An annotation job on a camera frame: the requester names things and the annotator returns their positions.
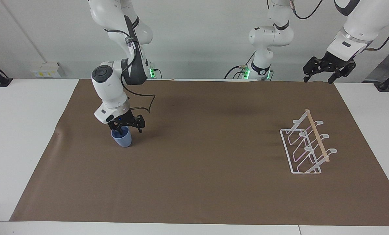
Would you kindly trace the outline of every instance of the white wire rack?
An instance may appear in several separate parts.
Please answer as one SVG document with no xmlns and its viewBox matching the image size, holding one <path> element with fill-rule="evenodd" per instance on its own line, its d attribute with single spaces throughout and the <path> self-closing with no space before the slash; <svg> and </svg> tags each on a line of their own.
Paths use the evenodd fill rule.
<svg viewBox="0 0 389 235">
<path fill-rule="evenodd" d="M 306 118 L 310 125 L 306 129 L 300 129 Z M 299 120 L 293 120 L 293 124 L 290 129 L 280 130 L 291 172 L 293 174 L 322 173 L 321 165 L 329 162 L 330 155 L 337 152 L 336 149 L 326 150 L 323 145 L 322 141 L 328 139 L 329 135 L 319 134 L 317 126 L 323 125 L 324 122 L 314 121 L 310 110 L 306 109 Z"/>
</svg>

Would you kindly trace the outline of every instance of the power outlet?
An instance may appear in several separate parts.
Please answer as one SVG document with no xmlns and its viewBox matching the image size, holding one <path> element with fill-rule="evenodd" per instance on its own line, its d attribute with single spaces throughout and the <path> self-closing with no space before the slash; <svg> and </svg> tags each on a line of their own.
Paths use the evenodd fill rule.
<svg viewBox="0 0 389 235">
<path fill-rule="evenodd" d="M 62 78 L 64 75 L 57 62 L 32 63 L 31 72 L 36 78 Z"/>
</svg>

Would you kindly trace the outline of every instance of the white wall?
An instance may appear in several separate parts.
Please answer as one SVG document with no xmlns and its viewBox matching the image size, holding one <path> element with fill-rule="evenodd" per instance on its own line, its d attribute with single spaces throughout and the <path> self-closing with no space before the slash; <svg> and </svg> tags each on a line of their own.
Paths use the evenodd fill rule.
<svg viewBox="0 0 389 235">
<path fill-rule="evenodd" d="M 297 1 L 298 14 L 308 15 L 316 3 Z M 133 4 L 154 31 L 153 42 L 144 49 L 164 78 L 222 78 L 254 51 L 249 31 L 271 25 L 265 0 L 134 0 Z M 84 78 L 100 62 L 123 58 L 89 9 L 87 0 L 0 0 L 0 67 L 9 76 L 30 77 L 30 62 L 43 61 L 38 49 L 45 60 L 59 62 L 69 78 Z M 273 79 L 301 81 L 303 65 L 314 55 L 324 55 L 345 20 L 333 0 L 324 1 L 309 20 L 292 15 L 295 39 L 290 46 L 273 49 Z M 372 46 L 380 45 L 388 33 L 389 27 Z M 352 75 L 341 81 L 361 82 L 388 54 L 389 43 L 379 52 L 364 52 Z"/>
</svg>

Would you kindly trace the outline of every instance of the white table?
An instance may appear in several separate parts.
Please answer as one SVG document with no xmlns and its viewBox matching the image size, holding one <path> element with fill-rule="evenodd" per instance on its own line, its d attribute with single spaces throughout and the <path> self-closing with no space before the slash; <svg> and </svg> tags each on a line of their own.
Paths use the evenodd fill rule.
<svg viewBox="0 0 389 235">
<path fill-rule="evenodd" d="M 7 222 L 77 82 L 16 79 L 0 88 L 0 234 L 389 234 L 389 227 Z M 370 84 L 336 83 L 336 88 L 389 179 L 389 94 Z"/>
</svg>

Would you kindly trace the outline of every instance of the green indicator light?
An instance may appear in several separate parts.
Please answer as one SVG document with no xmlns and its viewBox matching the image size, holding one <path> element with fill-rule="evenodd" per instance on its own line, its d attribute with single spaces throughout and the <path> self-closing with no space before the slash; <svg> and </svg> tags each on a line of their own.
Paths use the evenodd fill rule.
<svg viewBox="0 0 389 235">
<path fill-rule="evenodd" d="M 247 73 L 244 74 L 244 79 L 248 79 L 250 73 L 251 73 L 251 71 L 249 69 L 247 69 Z"/>
<path fill-rule="evenodd" d="M 271 81 L 271 79 L 272 79 L 272 74 L 274 74 L 274 71 L 272 71 L 272 70 L 270 70 L 269 72 L 268 72 L 268 75 L 267 75 L 267 81 Z"/>
<path fill-rule="evenodd" d="M 150 73 L 151 73 L 151 78 L 154 78 L 155 77 L 155 71 L 153 69 L 149 69 Z"/>
</svg>

